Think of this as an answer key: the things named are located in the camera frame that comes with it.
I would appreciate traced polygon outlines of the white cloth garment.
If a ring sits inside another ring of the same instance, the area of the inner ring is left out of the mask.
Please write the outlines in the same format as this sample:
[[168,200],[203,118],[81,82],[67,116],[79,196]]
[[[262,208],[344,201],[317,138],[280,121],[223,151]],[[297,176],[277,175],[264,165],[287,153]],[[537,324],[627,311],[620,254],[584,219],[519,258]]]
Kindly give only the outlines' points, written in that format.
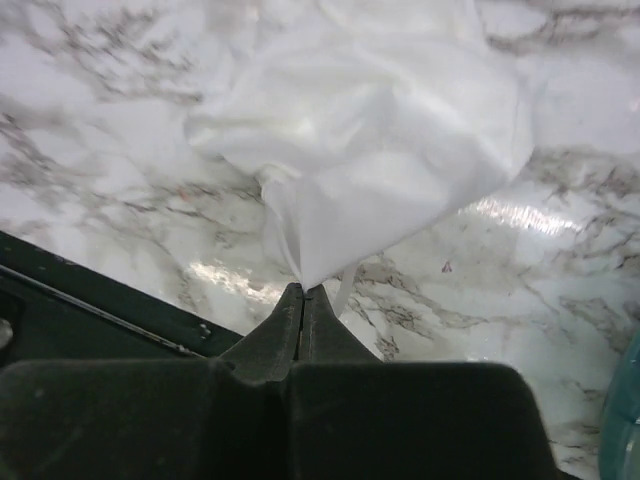
[[346,304],[359,265],[443,218],[536,175],[553,196],[594,190],[606,206],[639,187],[638,153],[594,172],[587,145],[554,146],[565,129],[553,83],[531,84],[524,56],[586,47],[570,108],[601,127],[639,90],[609,82],[606,50],[639,23],[621,1],[506,1],[520,31],[486,24],[478,1],[208,1],[203,52],[214,59],[204,102],[184,123],[189,146],[255,179],[263,248],[304,289],[340,276]]

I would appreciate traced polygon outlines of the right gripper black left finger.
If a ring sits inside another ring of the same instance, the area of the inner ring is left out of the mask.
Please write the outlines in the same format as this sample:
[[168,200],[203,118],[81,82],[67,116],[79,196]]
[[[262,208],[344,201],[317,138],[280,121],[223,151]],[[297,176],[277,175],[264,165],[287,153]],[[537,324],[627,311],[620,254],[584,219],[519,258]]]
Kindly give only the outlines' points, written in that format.
[[219,357],[240,380],[282,381],[296,358],[303,317],[303,290],[289,284],[271,314]]

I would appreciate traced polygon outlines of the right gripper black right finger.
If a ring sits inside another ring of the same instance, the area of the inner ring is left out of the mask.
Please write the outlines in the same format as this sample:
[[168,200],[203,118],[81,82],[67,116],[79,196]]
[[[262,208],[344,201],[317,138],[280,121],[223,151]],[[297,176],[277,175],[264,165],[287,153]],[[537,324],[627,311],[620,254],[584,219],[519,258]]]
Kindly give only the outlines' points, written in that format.
[[298,360],[312,363],[379,363],[338,319],[323,286],[304,295]]

